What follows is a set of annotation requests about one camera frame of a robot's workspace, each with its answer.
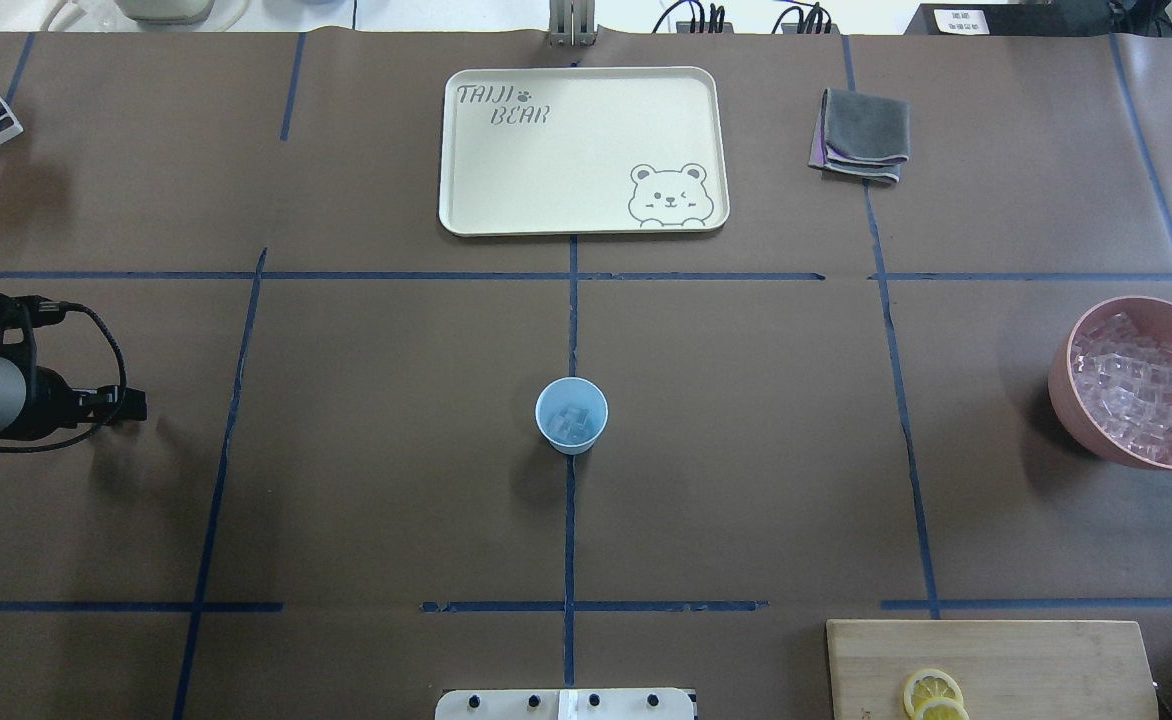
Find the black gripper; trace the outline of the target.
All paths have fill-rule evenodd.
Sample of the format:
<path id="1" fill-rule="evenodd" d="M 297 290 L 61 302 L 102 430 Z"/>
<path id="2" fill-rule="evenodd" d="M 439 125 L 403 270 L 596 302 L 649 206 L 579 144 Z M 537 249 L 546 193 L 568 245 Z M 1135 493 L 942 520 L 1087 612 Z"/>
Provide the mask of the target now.
<path id="1" fill-rule="evenodd" d="M 38 368 L 34 374 L 33 405 L 28 409 L 30 433 L 75 429 L 79 424 L 146 421 L 146 392 L 137 388 L 97 388 L 91 407 L 83 405 L 86 395 L 64 382 L 56 372 Z"/>

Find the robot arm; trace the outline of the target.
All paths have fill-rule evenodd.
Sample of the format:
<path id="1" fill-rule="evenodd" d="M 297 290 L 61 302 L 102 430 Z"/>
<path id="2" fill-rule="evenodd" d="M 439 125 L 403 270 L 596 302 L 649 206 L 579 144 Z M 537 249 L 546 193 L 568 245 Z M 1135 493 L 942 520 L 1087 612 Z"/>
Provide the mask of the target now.
<path id="1" fill-rule="evenodd" d="M 38 441 L 80 424 L 116 424 L 148 417 L 146 393 L 121 386 L 73 388 L 45 366 L 0 356 L 0 439 Z"/>

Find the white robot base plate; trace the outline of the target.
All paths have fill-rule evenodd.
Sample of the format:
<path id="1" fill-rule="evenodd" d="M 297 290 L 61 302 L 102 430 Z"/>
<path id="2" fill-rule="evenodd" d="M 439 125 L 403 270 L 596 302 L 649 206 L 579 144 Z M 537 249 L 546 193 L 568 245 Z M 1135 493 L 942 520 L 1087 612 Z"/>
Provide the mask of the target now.
<path id="1" fill-rule="evenodd" d="M 435 719 L 697 719 L 695 693 L 674 687 L 455 690 Z"/>

